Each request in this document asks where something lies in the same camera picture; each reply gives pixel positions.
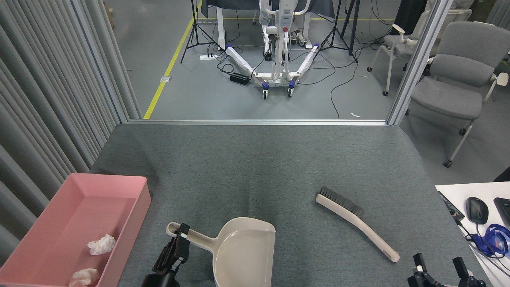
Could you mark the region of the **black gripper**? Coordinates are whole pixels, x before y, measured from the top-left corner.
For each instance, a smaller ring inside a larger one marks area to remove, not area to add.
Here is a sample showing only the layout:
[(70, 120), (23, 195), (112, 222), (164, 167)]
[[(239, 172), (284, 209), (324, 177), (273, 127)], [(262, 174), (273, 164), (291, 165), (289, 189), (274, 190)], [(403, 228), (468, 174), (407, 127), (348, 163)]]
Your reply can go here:
[(143, 287), (179, 287), (180, 284), (175, 280), (176, 272), (181, 264), (186, 263), (189, 258), (190, 241), (187, 239), (190, 226), (181, 224), (168, 244), (162, 249), (153, 270), (155, 272), (164, 272), (160, 274), (148, 274), (143, 282)]

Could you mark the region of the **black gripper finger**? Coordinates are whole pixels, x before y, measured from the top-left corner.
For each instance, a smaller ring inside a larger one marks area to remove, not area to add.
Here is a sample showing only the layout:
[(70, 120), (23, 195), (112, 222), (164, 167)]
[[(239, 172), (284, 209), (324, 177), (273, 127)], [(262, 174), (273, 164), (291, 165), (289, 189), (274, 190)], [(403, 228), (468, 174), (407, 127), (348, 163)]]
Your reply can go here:
[(476, 279), (469, 273), (462, 257), (456, 257), (452, 260), (460, 281), (458, 287), (486, 287), (486, 282)]
[(417, 253), (413, 256), (413, 260), (416, 267), (413, 275), (407, 278), (408, 285), (410, 287), (434, 287), (435, 280), (426, 269), (423, 255)]

